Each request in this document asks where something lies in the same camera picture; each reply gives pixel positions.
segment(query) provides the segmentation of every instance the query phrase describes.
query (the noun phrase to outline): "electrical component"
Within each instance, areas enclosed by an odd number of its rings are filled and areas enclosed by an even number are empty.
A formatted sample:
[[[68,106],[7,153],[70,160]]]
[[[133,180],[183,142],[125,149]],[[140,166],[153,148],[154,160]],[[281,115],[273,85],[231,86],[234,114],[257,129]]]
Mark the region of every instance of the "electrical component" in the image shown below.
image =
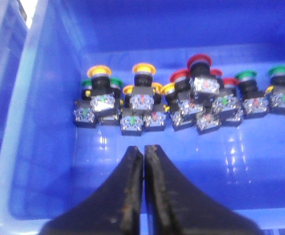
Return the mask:
[[[146,131],[164,131],[166,126],[166,114],[164,105],[161,104],[162,85],[156,82],[152,83],[154,105],[151,113],[146,113],[143,116],[144,126]]]
[[[133,85],[127,85],[123,88],[123,93],[125,95],[124,99],[125,108],[130,108],[130,99],[132,97],[132,90],[133,90]]]
[[[193,95],[204,95],[207,99],[209,95],[219,93],[219,83],[215,75],[210,74],[212,59],[205,54],[192,56],[187,67],[191,73],[190,85]]]
[[[124,136],[141,136],[143,128],[143,117],[132,113],[128,108],[122,109],[120,127]]]
[[[221,120],[232,117],[240,108],[240,100],[234,96],[230,88],[221,89],[212,103],[213,113]]]
[[[219,118],[211,113],[206,113],[202,117],[197,119],[196,128],[199,133],[205,134],[212,131],[216,131],[220,128],[221,122]]]
[[[268,112],[268,100],[265,93],[258,90],[255,71],[242,71],[235,77],[239,80],[242,107],[245,118],[261,118]]]
[[[230,89],[230,93],[236,97],[237,96],[237,89],[236,86],[238,85],[239,81],[233,77],[227,77],[223,79],[224,88]],[[238,100],[239,108],[238,110],[229,118],[225,118],[221,120],[222,126],[239,126],[243,122],[243,110],[241,106],[241,102]]]
[[[92,82],[91,79],[82,81],[82,100],[91,100]]]
[[[115,108],[116,114],[100,117],[99,122],[101,125],[119,125],[120,120],[120,95],[121,95],[121,88],[123,86],[123,81],[116,77],[110,77],[110,86],[114,94],[115,98]]]
[[[76,126],[95,128],[97,121],[89,101],[76,100],[73,114]]]
[[[132,72],[135,76],[130,108],[138,115],[150,113],[154,105],[152,81],[156,69],[151,64],[140,63],[134,65]]]
[[[172,119],[172,126],[174,131],[193,126],[194,121],[192,119],[184,120],[181,115],[181,110],[177,103],[177,94],[175,91],[174,83],[166,84],[162,88],[161,93],[165,95],[165,99],[169,106],[170,118]]]
[[[143,116],[146,131],[164,131],[166,115],[164,112],[153,111]]]
[[[205,112],[202,104],[194,103],[186,92],[177,95],[177,103],[183,120],[198,119]]]
[[[183,121],[196,119],[205,111],[203,104],[195,103],[190,98],[190,72],[188,69],[177,70],[172,73],[170,82],[174,82],[174,89],[177,93],[177,104]]]
[[[268,71],[270,87],[266,90],[270,112],[285,115],[285,66],[276,66]]]
[[[210,74],[215,76],[217,82],[219,83],[219,88],[220,89],[224,88],[224,83],[223,83],[223,80],[221,78],[223,75],[222,71],[219,69],[211,69]]]
[[[92,81],[90,104],[96,117],[117,114],[115,97],[109,79],[111,70],[107,66],[98,65],[91,67],[87,74]]]
[[[232,117],[221,121],[223,126],[239,126],[243,122],[243,110],[239,109]]]

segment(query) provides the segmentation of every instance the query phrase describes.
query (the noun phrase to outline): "bin floor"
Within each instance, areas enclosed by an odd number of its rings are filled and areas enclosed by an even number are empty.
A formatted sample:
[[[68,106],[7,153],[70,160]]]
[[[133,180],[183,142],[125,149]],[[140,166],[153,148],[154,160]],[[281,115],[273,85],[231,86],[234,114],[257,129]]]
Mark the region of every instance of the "bin floor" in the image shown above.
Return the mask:
[[[229,54],[236,50],[230,62]],[[213,67],[225,76],[256,70],[262,90],[269,84],[268,69],[285,64],[274,45],[244,45],[98,53],[84,56],[81,70],[108,63],[127,85],[133,81],[131,66],[147,61],[158,68],[154,81],[166,84],[197,52],[211,52]],[[285,116],[268,114],[202,136],[195,128],[174,132],[170,120],[164,132],[141,137],[122,136],[118,126],[76,128],[71,118],[78,87],[65,83],[73,84],[74,71],[61,72],[64,83],[54,93],[51,76],[57,77],[57,69],[50,67],[32,82],[9,201],[14,217],[53,218],[67,211],[104,182],[128,146],[143,151],[147,144],[161,145],[190,181],[233,210],[285,208]]]

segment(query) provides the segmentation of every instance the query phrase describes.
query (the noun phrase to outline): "white surface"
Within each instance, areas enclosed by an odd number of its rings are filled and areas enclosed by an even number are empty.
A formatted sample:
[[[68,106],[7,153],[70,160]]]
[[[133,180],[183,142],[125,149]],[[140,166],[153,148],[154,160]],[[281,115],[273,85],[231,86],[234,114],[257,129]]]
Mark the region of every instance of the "white surface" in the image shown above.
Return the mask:
[[[26,20],[26,25],[28,28],[31,27],[31,24],[33,22],[33,16],[36,11],[36,5],[37,5],[38,0],[20,0],[24,11],[27,14],[27,20]]]

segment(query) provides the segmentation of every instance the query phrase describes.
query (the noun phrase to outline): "green button cap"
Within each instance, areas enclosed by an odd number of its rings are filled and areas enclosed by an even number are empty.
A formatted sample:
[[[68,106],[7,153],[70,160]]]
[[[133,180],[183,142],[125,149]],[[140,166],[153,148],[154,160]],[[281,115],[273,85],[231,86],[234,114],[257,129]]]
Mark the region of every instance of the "green button cap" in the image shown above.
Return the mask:
[[[235,78],[238,79],[238,80],[242,80],[244,79],[245,77],[256,77],[258,73],[253,71],[253,70],[245,70],[245,71],[242,71],[242,72],[239,72],[235,75]]]
[[[277,73],[285,74],[285,65],[279,65],[279,66],[272,67],[268,71],[269,76],[272,76]]]
[[[120,88],[124,86],[123,81],[117,77],[110,77],[110,83],[119,86]]]
[[[82,81],[82,86],[83,87],[91,87],[92,86],[92,81],[91,79],[85,79]]]

